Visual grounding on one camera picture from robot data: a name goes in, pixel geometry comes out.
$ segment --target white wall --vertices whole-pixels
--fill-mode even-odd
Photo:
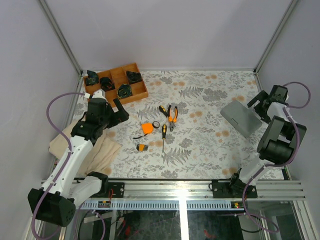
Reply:
[[[31,216],[27,196],[48,174],[46,118],[55,96],[75,89],[77,74],[37,1],[0,1],[0,239],[21,240]],[[70,98],[51,111],[62,127]]]
[[[274,84],[291,81],[307,84],[310,104],[292,109],[296,121],[307,127],[298,155],[289,166],[296,179],[302,181],[311,213],[320,231],[320,1],[302,0],[275,44],[259,74],[262,87],[270,91]],[[299,86],[289,86],[292,105],[303,105],[307,93]]]
[[[291,0],[48,0],[83,69],[254,68]]]

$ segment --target perforated metal strip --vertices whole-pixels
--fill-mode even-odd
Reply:
[[[187,201],[187,209],[225,211],[230,210],[231,202],[223,201]],[[101,204],[98,200],[87,200],[82,206],[83,210],[179,210],[179,201],[113,201],[111,204]]]

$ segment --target screwdriver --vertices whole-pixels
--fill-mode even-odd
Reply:
[[[162,126],[162,140],[163,140],[162,153],[165,151],[165,139],[166,139],[166,134],[167,134],[167,125],[166,125],[166,124],[163,124],[163,126]]]
[[[166,111],[166,109],[165,109],[165,107],[164,106],[159,106],[159,110],[160,110],[160,112],[162,112],[166,117],[168,117],[168,113],[167,113],[167,111]]]

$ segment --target floral tablecloth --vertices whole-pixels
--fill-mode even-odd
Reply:
[[[228,178],[247,165],[267,125],[243,137],[220,114],[228,103],[244,105],[257,93],[251,71],[142,71],[149,97],[124,105],[128,121],[108,130],[108,136],[122,145],[105,169],[111,178],[219,179]],[[141,124],[169,123],[159,105],[178,107],[175,129],[167,132],[162,153],[161,127],[143,135]],[[88,106],[79,98],[73,119],[79,119]],[[148,145],[138,152],[137,144]],[[270,170],[264,179],[283,179],[279,168]]]

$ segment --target pliers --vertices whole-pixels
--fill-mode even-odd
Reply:
[[[174,107],[174,118],[171,116],[171,105],[168,107],[168,120],[169,120],[169,127],[170,127],[170,132],[172,132],[175,128],[175,123],[177,122],[177,117],[178,117],[178,108],[177,106]]]

